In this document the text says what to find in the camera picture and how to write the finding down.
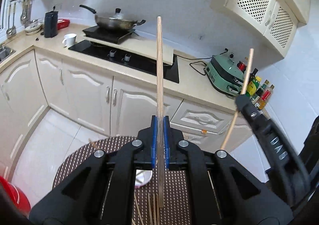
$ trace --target stove knob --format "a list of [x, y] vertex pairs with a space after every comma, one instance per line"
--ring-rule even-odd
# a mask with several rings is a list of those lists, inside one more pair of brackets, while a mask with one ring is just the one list
[[129, 62], [131, 58], [131, 54], [126, 54], [124, 57], [124, 61]]
[[109, 56], [110, 56], [111, 58], [113, 58], [113, 57], [115, 56], [115, 53], [116, 53], [116, 50], [113, 49], [113, 50], [110, 51]]

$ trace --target red bucket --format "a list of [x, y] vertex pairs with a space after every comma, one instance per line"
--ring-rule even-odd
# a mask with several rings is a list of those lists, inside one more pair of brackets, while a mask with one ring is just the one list
[[2, 176], [0, 176], [0, 184], [3, 186], [18, 210], [20, 210], [23, 215], [29, 216], [31, 206], [26, 195], [18, 187], [7, 182]]

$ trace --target metal screw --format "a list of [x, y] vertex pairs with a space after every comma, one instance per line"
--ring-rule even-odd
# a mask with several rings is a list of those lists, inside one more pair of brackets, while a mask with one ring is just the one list
[[134, 140], [134, 141], [132, 141], [132, 145], [133, 145], [134, 147], [141, 146], [141, 144], [142, 144], [142, 141], [140, 141], [140, 140]]
[[103, 157], [103, 155], [104, 155], [104, 151], [103, 150], [96, 150], [95, 152], [94, 152], [94, 156], [96, 157], [96, 158], [100, 158], [100, 157]]
[[178, 142], [178, 145], [180, 145], [181, 147], [187, 147], [189, 145], [188, 141], [180, 141]]
[[224, 150], [219, 150], [219, 151], [217, 151], [217, 156], [220, 158], [224, 158], [227, 156], [227, 152]]

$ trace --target dotted mat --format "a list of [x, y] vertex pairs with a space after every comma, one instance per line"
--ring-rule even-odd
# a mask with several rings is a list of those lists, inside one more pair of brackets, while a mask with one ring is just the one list
[[[96, 142], [96, 145], [105, 152], [113, 152], [119, 150], [126, 143], [136, 139], [132, 136], [110, 137]], [[94, 152], [94, 148], [90, 145], [84, 145], [77, 151], [72, 153], [59, 167], [52, 189], [55, 188], [68, 174], [77, 168], [86, 158]], [[135, 190], [138, 200], [139, 209], [144, 225], [150, 225], [150, 215], [148, 207], [148, 193], [152, 197], [153, 193], [157, 193], [157, 170], [153, 170], [151, 181]], [[190, 225], [189, 203], [187, 197], [186, 177], [184, 171], [168, 171], [165, 172], [165, 188], [164, 188], [164, 208], [159, 210], [160, 224], [167, 225]], [[142, 225], [137, 207], [134, 204], [133, 220], [136, 225]]]

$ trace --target wok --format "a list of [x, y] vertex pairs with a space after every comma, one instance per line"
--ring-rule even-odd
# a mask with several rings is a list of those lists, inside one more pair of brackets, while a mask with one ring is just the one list
[[[95, 16], [96, 24], [105, 29], [131, 30], [136, 25], [142, 25], [146, 22], [145, 20], [138, 22], [138, 21], [128, 20], [128, 19], [118, 19], [118, 18], [114, 18], [114, 14], [100, 14], [96, 12], [93, 8], [90, 8], [85, 5], [80, 5], [80, 7], [91, 11]], [[115, 10], [116, 13], [120, 13], [120, 11], [121, 9], [119, 8]]]

